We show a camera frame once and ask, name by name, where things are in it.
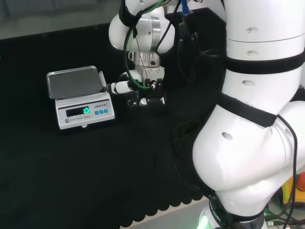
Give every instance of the black cloth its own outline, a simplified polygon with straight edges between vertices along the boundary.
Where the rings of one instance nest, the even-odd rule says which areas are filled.
[[[202,49],[223,48],[224,22],[208,9],[195,13]],[[170,133],[216,104],[219,66],[203,63],[199,83],[186,85],[172,53],[162,62],[164,110],[130,109],[115,97],[115,121],[58,128],[48,72],[94,65],[110,83],[125,71],[108,27],[0,41],[1,229],[117,229],[201,198],[173,171]]]

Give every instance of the black cable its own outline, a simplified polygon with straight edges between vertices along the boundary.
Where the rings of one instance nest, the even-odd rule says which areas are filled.
[[[292,195],[290,194],[290,197],[289,197],[289,200],[288,200],[288,203],[287,203],[286,207],[285,207],[285,208],[282,210],[282,212],[279,213],[279,214],[274,214],[272,211],[270,211],[270,210],[268,209],[268,211],[272,214],[272,217],[266,216],[265,220],[266,220],[266,221],[271,221],[271,220],[274,220],[274,219],[279,219],[280,216],[282,216],[283,214],[286,213],[286,211],[287,211],[287,209],[288,209],[288,206],[289,206],[291,200],[292,200]]]
[[[224,7],[224,10],[225,10],[224,0],[220,0],[220,1],[221,1],[222,5],[223,5],[223,7]]]
[[[297,136],[295,134],[295,131],[293,130],[293,128],[290,126],[290,124],[280,115],[278,115],[278,118],[288,127],[288,129],[290,130],[290,132],[292,133],[293,137],[294,137],[294,161],[293,161],[293,187],[292,187],[292,203],[291,203],[291,208],[290,208],[290,212],[287,216],[286,222],[284,224],[283,229],[286,229],[289,220],[292,216],[292,213],[294,211],[294,207],[295,207],[295,190],[296,190],[296,156],[297,156]]]
[[[208,50],[206,50],[206,51],[204,51],[204,52],[202,52],[202,51],[200,51],[201,53],[200,53],[200,55],[195,59],[195,61],[193,62],[193,64],[192,64],[192,67],[191,67],[191,82],[195,82],[196,81],[196,79],[197,79],[197,74],[195,73],[195,68],[196,68],[196,66],[197,66],[197,64],[198,64],[198,62],[204,57],[204,58],[216,58],[216,59],[218,59],[218,58],[220,58],[221,57],[221,55],[219,55],[219,54],[208,54],[209,52],[214,52],[214,51],[216,51],[216,50],[213,50],[213,49],[208,49]]]
[[[293,222],[300,223],[300,224],[305,224],[305,219],[295,219],[295,218],[293,218],[293,217],[290,217],[290,219],[291,219]]]
[[[178,11],[178,9],[179,9],[179,6],[180,6],[180,4],[181,4],[181,1],[182,1],[182,0],[179,0],[179,1],[177,2],[176,8],[175,8],[175,10],[173,11],[174,14],[177,13],[177,11]],[[163,42],[163,40],[164,40],[166,34],[167,34],[168,31],[170,30],[171,25],[172,25],[172,23],[170,22],[170,23],[168,24],[168,26],[167,26],[167,28],[166,28],[166,30],[165,30],[165,32],[164,32],[164,34],[163,34],[161,40],[160,40],[159,43],[157,44],[156,53],[158,54],[158,56],[160,56],[160,54],[159,54],[159,52],[158,52],[158,49],[159,49],[161,43]]]

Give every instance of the scale display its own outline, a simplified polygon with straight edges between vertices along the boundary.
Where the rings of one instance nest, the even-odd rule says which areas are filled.
[[[88,106],[79,107],[71,110],[66,110],[67,117],[72,117],[76,115],[90,114],[90,109]]]

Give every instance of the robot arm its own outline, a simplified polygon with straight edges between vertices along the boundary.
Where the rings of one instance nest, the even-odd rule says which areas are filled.
[[[142,3],[139,4],[138,1],[126,0],[125,7],[127,8],[126,11],[135,16],[141,10],[153,6],[158,2],[158,0],[143,0]],[[169,23],[170,22],[165,18],[163,7],[159,7],[152,12],[142,15],[136,25],[138,42],[135,38],[131,37],[128,42],[127,51],[138,52],[139,49],[144,53],[154,51]],[[129,27],[122,22],[121,16],[117,14],[109,27],[109,39],[114,48],[123,50],[124,40],[128,30]],[[171,26],[163,42],[159,46],[159,53],[166,53],[172,48],[174,44],[174,35],[175,28]]]

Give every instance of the wire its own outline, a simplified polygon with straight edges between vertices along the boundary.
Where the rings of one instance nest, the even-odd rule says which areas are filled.
[[[177,13],[177,11],[178,11],[178,9],[179,9],[179,6],[180,6],[180,4],[181,4],[181,1],[182,1],[182,0],[178,0],[177,5],[176,5],[176,7],[175,7],[175,10],[173,11],[174,14]],[[159,43],[158,43],[157,46],[156,46],[156,53],[158,54],[158,56],[160,56],[160,54],[158,53],[158,49],[159,49],[161,43],[163,42],[163,40],[164,40],[166,34],[167,34],[168,31],[170,30],[171,26],[172,26],[172,23],[170,22],[170,23],[168,24],[168,26],[167,26],[167,28],[166,28],[166,30],[165,30],[165,32],[164,32],[162,38],[160,39]]]
[[[167,3],[164,3],[162,6],[166,6],[168,3],[170,3],[172,0],[169,0]]]
[[[139,13],[137,13],[137,17],[141,17],[143,14],[145,13],[149,13],[151,11],[153,11],[154,9],[158,8],[159,6],[161,6],[162,3],[164,3],[165,0],[160,0],[157,4],[150,6],[142,11],[140,11]],[[151,87],[147,87],[147,86],[143,86],[141,84],[139,84],[133,77],[132,74],[130,73],[129,67],[128,67],[128,61],[127,61],[127,44],[129,42],[130,36],[132,34],[132,27],[129,28],[129,30],[127,31],[126,37],[125,37],[125,41],[124,41],[124,47],[123,47],[123,53],[124,53],[124,65],[125,65],[125,69],[126,72],[128,74],[128,77],[130,78],[130,80],[132,81],[133,84],[135,84],[136,86],[138,86],[140,89],[143,90],[150,90]]]
[[[272,214],[272,217],[266,216],[266,221],[271,221],[271,220],[274,220],[274,219],[279,219],[280,216],[282,216],[283,214],[285,214],[286,211],[287,211],[287,209],[288,209],[288,206],[289,206],[291,200],[292,200],[292,195],[290,194],[290,197],[289,197],[289,200],[288,200],[288,203],[287,203],[286,207],[281,211],[281,213],[279,213],[279,214],[277,214],[277,215],[274,214],[274,213],[273,213],[272,211],[270,211],[269,209],[267,209],[267,210],[269,211],[269,213]]]
[[[204,192],[195,184],[192,184],[191,182],[185,180],[179,173],[178,171],[178,168],[177,168],[177,165],[176,165],[176,155],[178,155],[180,157],[180,155],[176,152],[176,147],[173,143],[173,134],[171,134],[171,146],[172,146],[172,149],[173,149],[173,166],[174,166],[174,169],[178,175],[178,177],[180,178],[180,180],[190,189],[190,190],[193,190],[195,193],[199,194],[199,195],[202,195],[204,197],[206,197],[207,199],[211,199],[210,196],[204,194]]]
[[[224,10],[225,10],[225,6],[224,6],[224,0],[220,0],[220,1],[221,1],[221,4],[223,5]]]
[[[138,49],[139,49],[139,56],[140,56],[140,60],[141,60],[141,63],[142,63],[142,67],[143,67],[143,69],[145,71],[146,78],[148,79],[147,71],[146,71],[146,68],[144,67],[144,63],[143,63],[142,56],[141,56],[141,50],[140,50],[140,46],[139,46],[139,42],[138,42],[137,37],[135,37],[135,40],[137,41],[137,45],[138,45]]]
[[[296,156],[297,156],[297,136],[295,134],[295,131],[293,130],[293,128],[290,126],[290,124],[280,115],[278,115],[278,118],[288,127],[288,129],[290,130],[290,132],[292,133],[293,137],[294,137],[294,161],[293,161],[293,187],[292,187],[292,203],[291,203],[291,208],[290,208],[290,212],[287,216],[286,222],[284,224],[283,229],[286,229],[289,220],[292,216],[292,213],[294,211],[294,207],[295,207],[295,190],[296,190]]]

